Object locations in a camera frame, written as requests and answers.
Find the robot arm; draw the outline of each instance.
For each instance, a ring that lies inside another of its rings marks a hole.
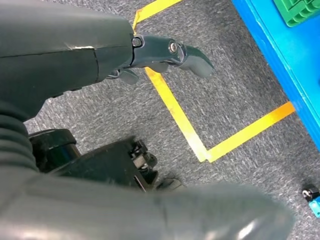
[[[134,37],[120,16],[38,0],[0,0],[0,39],[0,110],[23,122],[66,91],[128,73],[134,82],[129,68],[174,65],[200,77],[213,71],[196,48]]]
[[[48,98],[131,68],[213,71],[198,49],[137,35],[118,16],[35,0],[0,0],[0,239],[285,239],[292,217],[254,190],[208,186],[143,194],[40,174],[23,122]]]

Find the blue object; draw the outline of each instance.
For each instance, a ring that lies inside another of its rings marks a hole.
[[[272,0],[232,0],[320,150],[320,15],[288,27]]]
[[[315,215],[315,217],[320,218],[320,196],[310,201],[309,206]]]

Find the metal screw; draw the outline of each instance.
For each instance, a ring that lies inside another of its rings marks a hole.
[[[178,50],[178,45],[177,44],[177,42],[173,41],[173,42],[169,44],[169,51],[171,54],[175,54],[175,53],[177,53],[177,50]]]
[[[141,45],[143,45],[143,42],[141,41],[141,39],[138,37],[135,37],[132,39],[132,46],[137,48],[137,47],[141,47]]]

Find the gray carpet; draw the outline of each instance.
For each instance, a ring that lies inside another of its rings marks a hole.
[[[131,23],[152,0],[56,0],[113,12]],[[141,22],[139,33],[170,36],[199,47],[215,73],[199,79],[170,69],[164,76],[207,148],[281,106],[287,97],[230,0],[183,0]],[[320,239],[320,221],[300,192],[320,186],[320,155],[292,114],[214,163],[199,163],[143,71],[135,86],[103,81],[50,99],[26,126],[30,132],[68,128],[82,152],[137,136],[158,158],[162,177],[184,184],[220,181],[257,186],[291,208],[297,222],[289,239]]]

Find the yellow floor marking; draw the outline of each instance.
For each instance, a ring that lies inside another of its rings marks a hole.
[[[137,10],[135,13],[135,18],[133,21],[133,29],[136,29],[137,24],[155,15],[165,9],[168,9],[172,5],[177,4],[182,0],[155,0]]]
[[[240,130],[235,135],[232,135],[226,140],[210,149],[208,153],[211,156],[211,158],[208,160],[211,163],[217,160],[267,128],[269,128],[273,124],[292,114],[294,111],[294,107],[291,102],[285,103],[282,106],[263,116],[260,119],[251,123],[249,126],[245,127],[244,129]]]
[[[137,24],[143,20],[180,1],[182,0],[155,0],[139,9],[135,15],[133,29],[134,30]],[[205,160],[208,160],[210,163],[214,162],[295,111],[291,102],[287,102],[215,147],[207,150],[160,73],[155,72],[149,67],[146,68],[146,72],[200,162]]]
[[[146,72],[196,157],[200,162],[210,158],[211,156],[208,155],[208,151],[202,141],[191,125],[190,121],[172,94],[165,79],[160,73],[155,72],[149,67],[146,67]]]

